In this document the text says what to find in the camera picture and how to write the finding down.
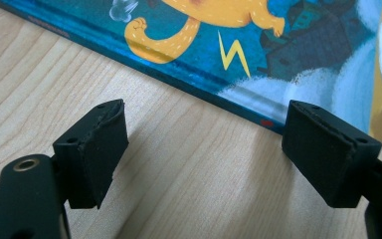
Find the lightning bolt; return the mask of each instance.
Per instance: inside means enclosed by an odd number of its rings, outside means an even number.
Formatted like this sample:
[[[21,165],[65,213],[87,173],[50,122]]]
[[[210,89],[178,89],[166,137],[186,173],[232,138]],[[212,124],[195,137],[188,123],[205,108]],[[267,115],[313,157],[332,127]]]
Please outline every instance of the lightning bolt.
[[[223,62],[223,68],[228,70],[229,65],[231,65],[232,60],[234,59],[235,55],[238,53],[238,57],[241,60],[241,64],[243,65],[245,73],[247,73],[247,76],[250,77],[250,70],[248,69],[247,60],[245,59],[245,54],[243,51],[243,48],[241,47],[241,44],[238,40],[235,40],[234,43],[231,46],[231,49],[229,49],[228,55],[225,54],[225,49],[223,48],[223,42],[222,37],[220,36],[220,32],[218,32],[219,35],[219,45],[220,45],[220,55],[222,57]]]

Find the curled tail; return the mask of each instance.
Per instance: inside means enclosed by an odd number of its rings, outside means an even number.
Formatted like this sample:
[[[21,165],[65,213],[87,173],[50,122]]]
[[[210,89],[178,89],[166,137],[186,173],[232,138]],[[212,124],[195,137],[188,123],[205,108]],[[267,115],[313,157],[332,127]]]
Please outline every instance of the curled tail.
[[[144,18],[136,18],[126,25],[125,40],[129,49],[147,61],[165,64],[178,58],[191,45],[200,27],[200,21],[189,17],[184,27],[175,35],[163,40],[147,37]]]

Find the light wood surface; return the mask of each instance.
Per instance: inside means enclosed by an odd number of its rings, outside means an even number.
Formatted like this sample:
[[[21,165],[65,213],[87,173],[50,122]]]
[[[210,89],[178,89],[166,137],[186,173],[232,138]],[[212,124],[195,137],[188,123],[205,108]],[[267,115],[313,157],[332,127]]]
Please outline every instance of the light wood surface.
[[[130,145],[73,238],[366,238],[366,200],[329,208],[280,135],[0,9],[0,170],[118,98]]]

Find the orange cartoon character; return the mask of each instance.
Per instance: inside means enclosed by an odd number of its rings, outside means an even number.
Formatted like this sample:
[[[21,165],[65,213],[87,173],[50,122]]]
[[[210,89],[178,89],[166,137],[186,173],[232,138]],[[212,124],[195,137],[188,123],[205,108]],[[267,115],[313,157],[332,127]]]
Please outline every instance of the orange cartoon character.
[[[157,64],[178,58],[193,42],[200,23],[240,28],[254,22],[262,29],[273,29],[276,37],[284,32],[285,19],[272,15],[268,0],[163,0],[188,15],[182,29],[170,38],[153,40],[147,37],[144,18],[130,21],[124,36],[130,50],[137,56]]]

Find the book cover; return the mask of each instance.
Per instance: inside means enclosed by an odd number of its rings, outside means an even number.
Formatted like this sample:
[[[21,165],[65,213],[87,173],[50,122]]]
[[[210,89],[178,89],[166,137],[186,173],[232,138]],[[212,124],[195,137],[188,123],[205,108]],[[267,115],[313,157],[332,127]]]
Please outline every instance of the book cover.
[[[0,7],[282,132],[289,100],[374,131],[382,0],[0,0]]]

